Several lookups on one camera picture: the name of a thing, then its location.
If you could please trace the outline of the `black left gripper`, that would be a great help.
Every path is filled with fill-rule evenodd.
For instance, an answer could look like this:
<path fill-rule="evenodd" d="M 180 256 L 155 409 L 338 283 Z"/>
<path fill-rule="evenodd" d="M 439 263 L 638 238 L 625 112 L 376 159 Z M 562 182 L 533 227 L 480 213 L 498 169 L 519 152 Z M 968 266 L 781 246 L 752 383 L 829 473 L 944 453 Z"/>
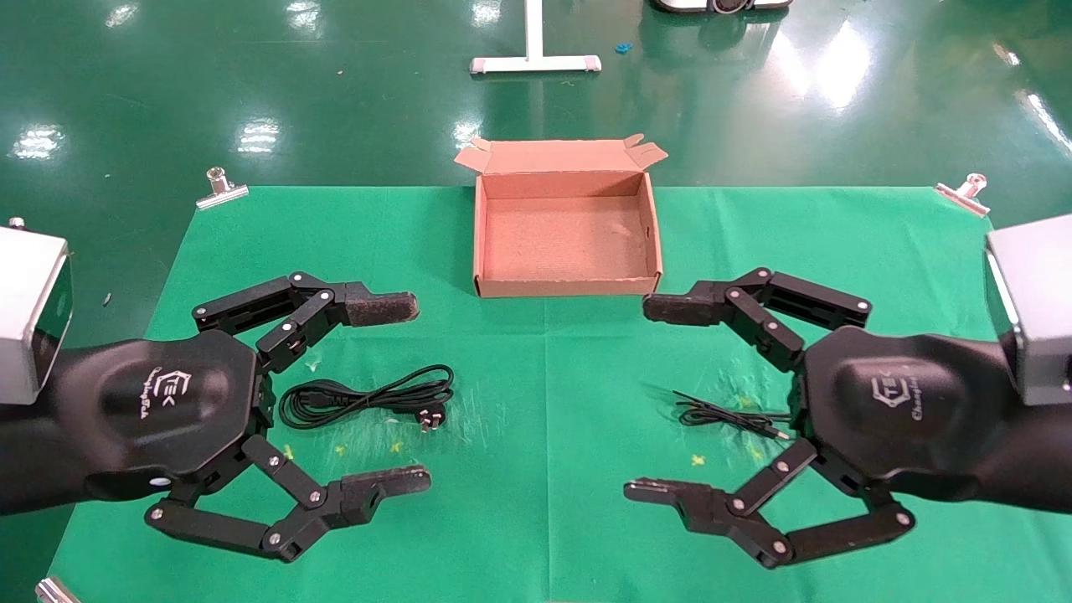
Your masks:
<path fill-rule="evenodd" d="M 361 281 L 292 273 L 196 306 L 192 338 L 69 348 L 38 401 L 3 406 L 1 508 L 126 503 L 180 484 L 217 492 L 245 469 L 242 452 L 295 501 L 283 519 L 198 510 L 195 486 L 173 489 L 145 520 L 173 539 L 291 564 L 328 532 L 371 523 L 387 497 L 425 492 L 431 474 L 416 465 L 315 483 L 260 436 L 272 423 L 264 371 L 283 373 L 337 326 L 418 313 L 410 291 L 376 294 Z M 256 352 L 233 337 L 269 323 Z"/>

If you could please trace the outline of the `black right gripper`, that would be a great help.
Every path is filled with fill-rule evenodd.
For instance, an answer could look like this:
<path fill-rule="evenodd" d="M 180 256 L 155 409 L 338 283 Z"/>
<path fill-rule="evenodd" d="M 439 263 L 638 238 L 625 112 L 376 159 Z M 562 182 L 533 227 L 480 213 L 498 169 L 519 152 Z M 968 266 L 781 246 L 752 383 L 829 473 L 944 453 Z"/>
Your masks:
<path fill-rule="evenodd" d="M 1069 512 L 1069 406 L 1025 405 L 995 341 L 879 336 L 859 328 L 870 302 L 766 268 L 651 294 L 642 309 L 657 323 L 727 325 L 770 366 L 796 370 L 794 415 L 807 439 L 735 492 L 658 477 L 625 484 L 627 499 L 674 508 L 689 532 L 731 539 L 776 569 L 907 534 L 914 515 L 874 486 L 938 503 Z M 834 332 L 805 351 L 781 314 Z M 820 458 L 843 490 L 862 487 L 868 511 L 788 533 L 766 523 L 761 509 Z"/>

